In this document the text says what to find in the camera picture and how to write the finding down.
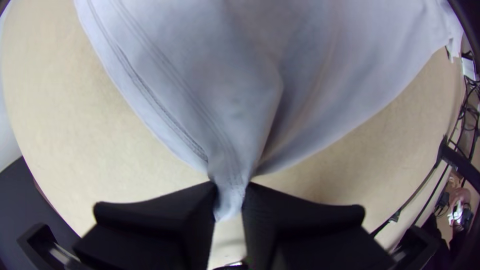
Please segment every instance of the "black cable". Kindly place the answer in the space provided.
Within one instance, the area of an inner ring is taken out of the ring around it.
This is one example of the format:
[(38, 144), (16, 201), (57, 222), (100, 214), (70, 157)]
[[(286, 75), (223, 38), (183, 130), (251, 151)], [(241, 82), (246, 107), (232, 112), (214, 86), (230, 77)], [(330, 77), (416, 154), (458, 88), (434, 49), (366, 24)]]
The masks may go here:
[(432, 193), (430, 194), (430, 197), (428, 197), (428, 200), (426, 201), (426, 203), (423, 205), (423, 208), (420, 210), (420, 213), (416, 216), (415, 220), (413, 221), (413, 225), (417, 224), (417, 222), (419, 221), (420, 217), (422, 216), (422, 214), (424, 213), (425, 209), (427, 208), (427, 206), (429, 206), (429, 203), (430, 201), (432, 200), (432, 198), (434, 197), (435, 195), (435, 192), (437, 191), (437, 189), (439, 188), (440, 186), (440, 183), (442, 182), (442, 178), (444, 177), (445, 173), (447, 172), (447, 169), (449, 168), (449, 166), (445, 166), (445, 169), (443, 169), (443, 172), (441, 173), (441, 176), (440, 176), (440, 179), (438, 179), (438, 182), (436, 183), (435, 185), (435, 188), (433, 189)]
[(448, 206), (446, 206), (446, 211), (444, 211), (444, 212), (442, 213), (443, 210), (444, 210), (444, 208), (442, 208), (442, 209), (440, 210), (440, 212), (438, 213), (438, 215), (435, 215), (435, 217), (436, 217), (437, 219), (440, 219), (441, 217), (445, 216), (445, 215), (449, 212), (449, 210), (450, 210), (450, 203), (448, 203)]

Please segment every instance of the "cable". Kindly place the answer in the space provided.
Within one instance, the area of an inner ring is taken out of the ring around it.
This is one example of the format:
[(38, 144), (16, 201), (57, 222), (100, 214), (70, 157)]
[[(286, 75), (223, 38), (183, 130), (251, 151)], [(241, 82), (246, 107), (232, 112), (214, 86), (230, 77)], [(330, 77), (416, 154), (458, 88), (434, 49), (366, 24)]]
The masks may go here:
[(435, 215), (435, 217), (436, 217), (437, 219), (445, 216), (445, 215), (449, 212), (449, 210), (450, 210), (450, 203), (448, 203), (448, 206), (446, 206), (446, 211), (444, 211), (444, 212), (442, 213), (442, 211), (444, 210), (444, 208), (445, 208), (445, 207), (443, 207), (442, 209), (440, 209), (440, 212), (439, 212), (437, 215)]

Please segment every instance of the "desk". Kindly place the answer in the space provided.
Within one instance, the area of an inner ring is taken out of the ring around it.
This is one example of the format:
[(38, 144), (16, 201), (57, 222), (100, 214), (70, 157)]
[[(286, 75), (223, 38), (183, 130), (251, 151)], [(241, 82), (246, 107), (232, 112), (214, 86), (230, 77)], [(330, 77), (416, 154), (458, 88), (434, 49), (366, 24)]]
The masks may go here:
[[(142, 201), (208, 180), (175, 158), (133, 113), (71, 1), (12, 4), (2, 44), (11, 125), (38, 185), (79, 235), (94, 224), (98, 201)], [(363, 125), (302, 163), (253, 181), (318, 203), (360, 204), (366, 208), (363, 226), (373, 231), (435, 163), (460, 108), (462, 83), (459, 62), (450, 63), (440, 49), (398, 98)], [(401, 221), (378, 235), (381, 245), (389, 248), (401, 238), (432, 189), (425, 187)], [(217, 224), (211, 254), (213, 267), (245, 255), (239, 216)]]

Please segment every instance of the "wall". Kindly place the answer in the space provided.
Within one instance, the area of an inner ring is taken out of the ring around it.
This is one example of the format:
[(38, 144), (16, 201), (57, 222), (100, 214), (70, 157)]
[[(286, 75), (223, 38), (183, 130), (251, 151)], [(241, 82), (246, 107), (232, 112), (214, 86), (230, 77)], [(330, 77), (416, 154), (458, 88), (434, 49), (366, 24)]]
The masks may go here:
[[(0, 3), (0, 8), (4, 5), (5, 1)], [(5, 16), (8, 13), (8, 7), (0, 17), (0, 49), (1, 49), (1, 36), (3, 32), (3, 26)], [(21, 152), (17, 141), (15, 140), (14, 133), (10, 127), (10, 122), (7, 117), (7, 111), (4, 103), (4, 93), (2, 78), (0, 76), (0, 172), (3, 171), (8, 165), (21, 156)]]

